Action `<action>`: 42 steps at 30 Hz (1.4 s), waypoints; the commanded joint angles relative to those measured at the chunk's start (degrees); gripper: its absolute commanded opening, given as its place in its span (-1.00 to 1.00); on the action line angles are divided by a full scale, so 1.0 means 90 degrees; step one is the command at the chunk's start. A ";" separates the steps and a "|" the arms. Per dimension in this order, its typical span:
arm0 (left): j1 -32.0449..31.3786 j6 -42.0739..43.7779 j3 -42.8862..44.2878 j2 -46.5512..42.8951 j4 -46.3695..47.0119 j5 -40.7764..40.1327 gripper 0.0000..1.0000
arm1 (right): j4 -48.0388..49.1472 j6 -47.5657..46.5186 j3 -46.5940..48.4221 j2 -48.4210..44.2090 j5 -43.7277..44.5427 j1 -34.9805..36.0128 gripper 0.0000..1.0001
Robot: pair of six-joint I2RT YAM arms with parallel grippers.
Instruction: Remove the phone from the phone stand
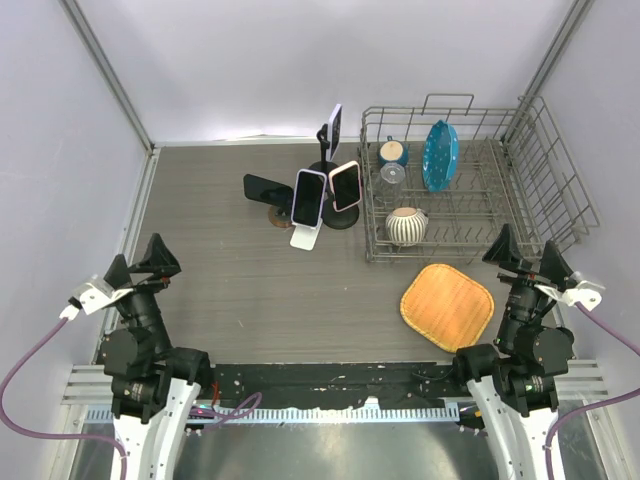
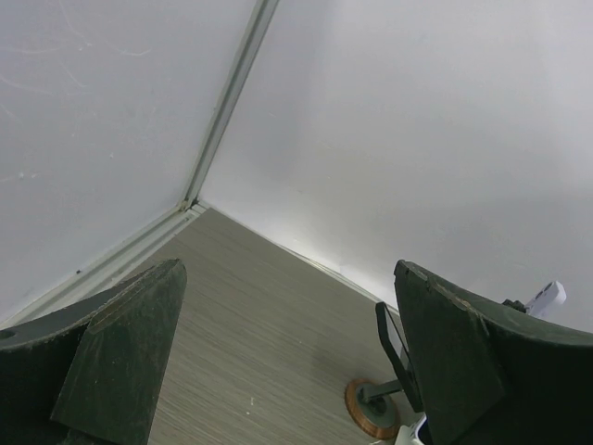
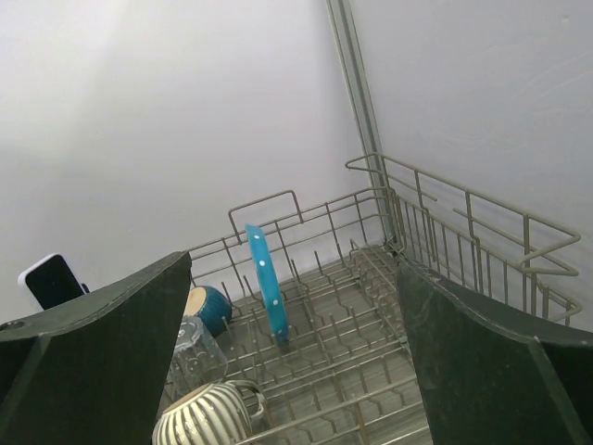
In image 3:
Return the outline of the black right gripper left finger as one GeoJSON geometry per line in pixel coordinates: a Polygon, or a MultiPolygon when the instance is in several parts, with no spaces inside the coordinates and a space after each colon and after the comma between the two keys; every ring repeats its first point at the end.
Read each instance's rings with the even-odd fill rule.
{"type": "Polygon", "coordinates": [[[2,443],[150,443],[190,279],[175,251],[2,324],[2,443]]]}

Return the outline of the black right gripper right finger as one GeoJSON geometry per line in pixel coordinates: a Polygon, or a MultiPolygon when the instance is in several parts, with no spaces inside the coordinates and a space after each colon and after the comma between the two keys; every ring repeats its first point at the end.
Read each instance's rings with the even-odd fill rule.
{"type": "Polygon", "coordinates": [[[397,294],[435,444],[589,444],[592,335],[401,259],[397,294]]]}

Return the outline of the phone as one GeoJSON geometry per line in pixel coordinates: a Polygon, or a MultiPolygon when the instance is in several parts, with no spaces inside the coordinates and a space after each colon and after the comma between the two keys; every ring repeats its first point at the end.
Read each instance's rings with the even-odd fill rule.
{"type": "Polygon", "coordinates": [[[49,310],[84,295],[65,258],[59,253],[46,255],[18,277],[20,287],[27,288],[42,310],[49,310]]]}

